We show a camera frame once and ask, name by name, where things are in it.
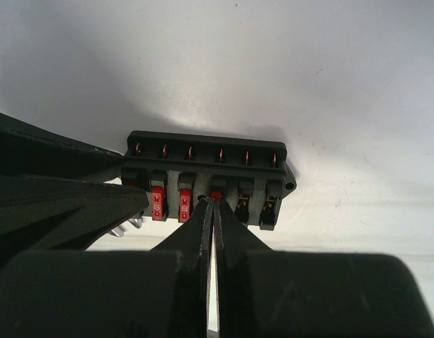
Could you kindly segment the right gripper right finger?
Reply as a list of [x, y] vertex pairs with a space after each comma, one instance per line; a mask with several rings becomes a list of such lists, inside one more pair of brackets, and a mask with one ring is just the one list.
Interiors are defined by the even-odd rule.
[[247, 253], [271, 251], [235, 216], [215, 202], [215, 255], [220, 337], [249, 337], [257, 328]]

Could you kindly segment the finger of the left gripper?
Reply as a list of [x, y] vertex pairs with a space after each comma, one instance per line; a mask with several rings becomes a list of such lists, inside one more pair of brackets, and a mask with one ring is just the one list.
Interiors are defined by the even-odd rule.
[[147, 207], [133, 187], [0, 175], [0, 270], [27, 250], [85, 250]]
[[119, 176], [122, 155], [0, 113], [0, 175]]

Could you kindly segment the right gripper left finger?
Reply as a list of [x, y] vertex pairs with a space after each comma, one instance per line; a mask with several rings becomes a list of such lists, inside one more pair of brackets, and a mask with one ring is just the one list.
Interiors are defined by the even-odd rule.
[[201, 199], [190, 218], [152, 249], [178, 258], [168, 337], [208, 334], [214, 204], [212, 198]]

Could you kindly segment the red blade fuse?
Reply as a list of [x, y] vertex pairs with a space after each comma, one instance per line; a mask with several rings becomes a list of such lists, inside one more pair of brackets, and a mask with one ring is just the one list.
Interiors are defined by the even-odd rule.
[[220, 201], [223, 197], [223, 193], [221, 193], [220, 191], [213, 191], [210, 193], [210, 197], [217, 201]]

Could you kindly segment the black fuse box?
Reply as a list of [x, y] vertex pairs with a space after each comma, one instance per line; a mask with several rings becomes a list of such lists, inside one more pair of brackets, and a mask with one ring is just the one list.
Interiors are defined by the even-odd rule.
[[143, 215], [154, 221], [184, 223], [200, 199], [220, 191], [242, 224], [272, 231], [297, 187], [287, 155], [281, 142], [133, 131], [120, 178], [146, 192]]

